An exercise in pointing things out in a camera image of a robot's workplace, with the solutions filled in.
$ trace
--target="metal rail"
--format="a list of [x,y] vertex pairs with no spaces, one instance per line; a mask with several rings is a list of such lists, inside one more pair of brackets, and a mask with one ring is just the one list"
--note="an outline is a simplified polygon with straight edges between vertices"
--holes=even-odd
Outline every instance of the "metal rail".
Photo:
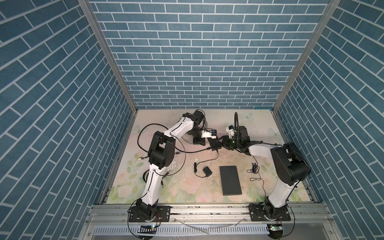
[[281,106],[285,96],[288,94],[289,89],[292,87],[297,76],[299,75],[301,69],[303,68],[305,62],[307,61],[309,55],[312,52],[312,49],[315,47],[317,41],[319,40],[321,34],[323,33],[325,27],[327,26],[329,20],[331,19],[333,13],[336,11],[337,6],[339,6],[341,0],[329,0],[327,7],[324,9],[323,15],[319,23],[316,25],[313,33],[308,40],[307,45],[304,48],[303,53],[300,55],[299,59],[296,62],[296,65],[293,67],[291,75],[289,76],[285,86],[281,90],[280,95],[277,97],[276,102],[273,104],[273,110],[277,111]]
[[[169,222],[162,224],[230,224],[244,218],[240,224],[251,221],[249,204],[168,204],[171,206]],[[293,214],[291,221],[286,223],[333,223],[333,218],[324,203],[295,202],[289,203]],[[126,225],[128,204],[93,205],[86,225]],[[253,223],[270,223],[259,221]]]
[[116,63],[116,60],[114,56],[112,55],[111,49],[109,48],[109,45],[107,43],[107,40],[104,37],[104,34],[100,28],[100,25],[96,19],[95,13],[92,10],[91,4],[89,3],[89,0],[78,0],[79,5],[81,7],[81,10],[84,12],[85,18],[88,20],[89,25],[91,26],[91,29],[93,33],[95,34],[95,37],[101,47],[101,50],[103,51],[109,66],[111,67],[117,82],[119,83],[122,92],[124,93],[125,98],[128,101],[129,106],[132,108],[133,113],[137,112],[137,107],[135,105],[135,102],[133,101],[129,90],[127,88],[127,85],[125,84],[124,78],[119,70],[119,67]]
[[137,112],[133,113],[131,116],[131,119],[129,120],[129,125],[127,127],[126,132],[125,132],[124,138],[121,141],[121,145],[120,145],[118,154],[117,154],[116,159],[115,159],[113,166],[111,168],[111,172],[108,176],[108,179],[107,179],[107,182],[104,186],[103,192],[101,193],[100,199],[98,201],[100,204],[104,204],[106,202],[108,192],[109,192],[110,188],[112,187],[113,181],[115,180],[116,173],[117,173],[118,168],[120,166],[121,158],[122,158],[124,151],[125,151],[125,148],[127,146],[129,135],[131,134],[133,125],[135,124],[136,116],[137,116]]

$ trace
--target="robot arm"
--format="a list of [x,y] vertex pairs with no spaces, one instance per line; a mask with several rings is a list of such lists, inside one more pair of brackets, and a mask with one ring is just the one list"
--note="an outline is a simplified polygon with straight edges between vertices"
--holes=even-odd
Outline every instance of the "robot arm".
[[272,193],[265,199],[264,212],[267,218],[277,219],[286,211],[287,199],[294,188],[311,173],[311,169],[293,142],[280,146],[256,144],[248,150],[253,156],[273,159],[279,178]]
[[203,113],[198,110],[193,114],[185,113],[173,127],[164,132],[157,131],[153,135],[148,151],[150,165],[147,184],[142,198],[136,202],[136,206],[146,220],[153,219],[156,213],[161,180],[167,172],[167,167],[173,161],[176,139],[188,132],[193,136],[194,143],[202,144],[204,142],[205,144],[205,138],[202,138],[202,132],[198,127],[203,118]]
[[228,136],[224,136],[222,142],[226,149],[273,159],[279,178],[272,193],[265,199],[264,212],[268,219],[277,219],[286,211],[286,202],[293,189],[310,174],[309,164],[293,142],[275,146],[251,141],[246,127],[239,126],[237,113],[235,126],[226,130]]

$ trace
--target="flower pattern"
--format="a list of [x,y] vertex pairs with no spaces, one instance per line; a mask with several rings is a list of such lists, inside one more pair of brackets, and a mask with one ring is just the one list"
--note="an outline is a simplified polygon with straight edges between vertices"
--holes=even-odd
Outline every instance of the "flower pattern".
[[[233,125],[231,122],[235,111],[242,117],[240,125],[245,126],[248,134],[253,140],[264,140],[265,142],[282,143],[283,140],[269,110],[205,110],[208,119],[208,127],[217,129],[218,136],[226,135],[225,127]],[[115,180],[113,182],[108,204],[129,204],[142,196],[145,182],[143,173],[149,169],[148,159],[138,160],[139,157],[147,156],[137,145],[137,137],[143,126],[149,123],[159,123],[166,127],[175,124],[185,110],[140,110],[136,117],[134,129],[131,132],[127,147],[121,159]],[[157,125],[146,128],[140,136],[139,143],[144,149],[149,149],[152,136],[156,131],[164,129]],[[187,141],[191,137],[184,135]],[[203,149],[200,145],[192,145],[183,142],[187,151]],[[179,142],[176,147],[182,149]],[[260,176],[264,180],[250,181],[251,177],[258,174],[247,173],[255,159],[252,156],[220,149],[219,157],[214,161],[199,164],[198,175],[203,175],[202,169],[208,166],[212,175],[208,178],[196,177],[193,170],[194,162],[213,159],[217,152],[203,151],[195,154],[187,154],[183,169],[175,175],[163,178],[163,186],[159,191],[159,203],[203,203],[203,202],[260,202],[264,195],[268,196],[278,179],[272,159],[255,156],[259,167]],[[184,154],[175,155],[170,173],[177,171],[184,161]],[[235,165],[237,167],[242,195],[223,196],[219,166]],[[291,194],[291,201],[309,201],[309,196],[303,186],[299,184]]]

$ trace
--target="aluminum frame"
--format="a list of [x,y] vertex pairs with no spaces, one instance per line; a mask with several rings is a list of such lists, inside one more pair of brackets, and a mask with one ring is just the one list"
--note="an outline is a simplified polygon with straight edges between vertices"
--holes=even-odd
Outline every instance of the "aluminum frame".
[[107,182],[104,186],[103,192],[101,193],[100,198],[98,200],[98,202],[100,204],[105,204],[105,202],[106,202],[105,198],[107,197],[108,190],[112,187],[113,181],[115,180],[115,176],[116,176],[116,173],[118,171],[118,168],[119,168],[119,165],[121,162],[121,158],[122,158],[124,151],[125,151],[125,148],[127,146],[128,139],[129,139],[129,136],[131,134],[133,125],[135,124],[136,116],[137,116],[137,112],[133,113],[131,116],[131,119],[129,120],[129,125],[127,127],[126,132],[125,132],[124,138],[121,141],[121,145],[120,145],[118,154],[117,154],[116,159],[112,165],[111,172],[108,176],[108,179],[107,179]]
[[291,75],[289,76],[287,82],[285,83],[283,89],[281,90],[280,95],[277,97],[276,102],[273,104],[274,111],[277,111],[280,108],[285,96],[288,94],[289,89],[292,87],[301,69],[303,68],[305,62],[310,56],[313,48],[315,47],[317,41],[319,40],[321,34],[323,33],[325,27],[330,21],[333,13],[336,11],[336,8],[339,6],[340,1],[341,0],[329,0],[329,3],[324,9],[323,15],[321,16],[319,23],[316,25],[315,29],[313,30],[313,33],[310,39],[308,40],[308,43],[305,46],[303,53],[300,55],[299,59],[297,60],[296,65],[292,69]]
[[[278,126],[280,134],[284,141],[288,141],[288,137],[285,134],[284,129],[282,128],[278,116],[271,111],[272,116]],[[137,113],[133,114],[130,120],[130,124],[125,133],[124,139],[120,146],[116,161],[111,170],[111,174],[108,177],[107,184],[103,190],[102,199],[100,205],[93,205],[91,211],[86,219],[84,227],[81,231],[79,239],[91,240],[93,237],[93,232],[97,226],[101,225],[111,225],[111,226],[121,226],[126,225],[128,217],[128,209],[130,204],[104,204],[105,198],[108,195],[109,188],[113,183],[116,171],[119,167],[121,157],[124,153],[124,150],[129,139],[129,135],[132,131],[134,121],[136,119]],[[312,191],[312,188],[308,182],[304,182],[304,185],[308,188],[308,194],[313,198],[314,201],[317,201],[317,198]],[[341,240],[341,234],[330,214],[325,203],[317,203],[314,201],[309,202],[290,202],[290,209],[288,210],[291,214],[291,221],[286,221],[284,223],[322,223],[324,229],[327,232],[329,240]],[[180,225],[177,220],[182,221],[186,224],[232,224],[237,223],[239,220],[244,219],[239,224],[261,224],[261,223],[270,223],[268,221],[252,222],[250,218],[250,213],[248,209],[249,203],[211,203],[211,204],[159,204],[159,205],[169,205],[171,206],[170,211],[170,222],[163,222],[164,225]],[[141,223],[130,223],[132,226],[139,225]]]
[[101,47],[101,50],[103,51],[116,77],[117,82],[119,83],[119,86],[121,87],[122,92],[124,93],[125,98],[128,101],[129,106],[132,108],[133,113],[137,113],[137,107],[135,105],[135,102],[133,101],[131,94],[129,93],[129,90],[127,88],[127,85],[125,84],[124,78],[120,72],[120,69],[116,63],[116,60],[111,52],[111,49],[109,48],[107,40],[105,39],[104,34],[100,28],[100,25],[96,19],[96,15],[92,10],[91,4],[89,3],[88,0],[78,0],[78,2],[81,7],[81,10],[84,12],[85,18],[87,19],[89,25],[91,26],[91,29],[97,39],[97,42]]

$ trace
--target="enclosure wall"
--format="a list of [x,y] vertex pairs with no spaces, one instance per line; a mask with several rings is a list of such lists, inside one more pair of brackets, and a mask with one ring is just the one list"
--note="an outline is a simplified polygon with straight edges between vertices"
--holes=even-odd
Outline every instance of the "enclosure wall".
[[329,0],[91,0],[139,108],[271,108]]
[[72,239],[131,110],[77,0],[0,2],[0,239]]
[[345,239],[384,233],[383,12],[342,0],[277,111]]

